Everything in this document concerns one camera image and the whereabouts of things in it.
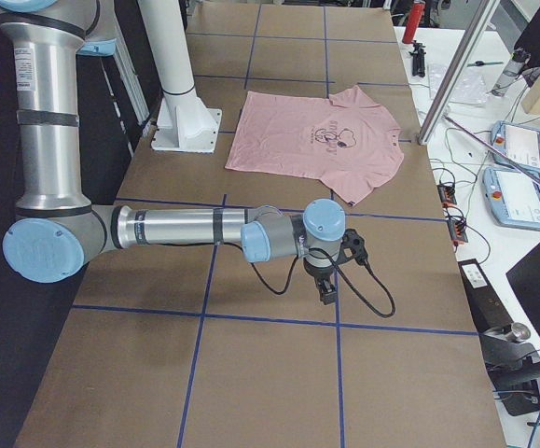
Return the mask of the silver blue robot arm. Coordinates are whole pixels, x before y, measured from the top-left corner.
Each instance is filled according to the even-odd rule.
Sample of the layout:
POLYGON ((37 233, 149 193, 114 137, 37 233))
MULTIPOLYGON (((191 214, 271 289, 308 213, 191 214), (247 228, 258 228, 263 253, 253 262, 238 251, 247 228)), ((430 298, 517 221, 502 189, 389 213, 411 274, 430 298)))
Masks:
POLYGON ((3 238, 8 265, 55 283, 86 263, 133 245, 233 245, 251 263, 301 259, 330 304, 343 262, 345 215, 328 199, 300 215, 252 209, 133 210, 95 205, 83 194, 76 87, 78 55, 115 52, 111 1, 1 1, 0 28, 14 47, 25 188, 3 238))

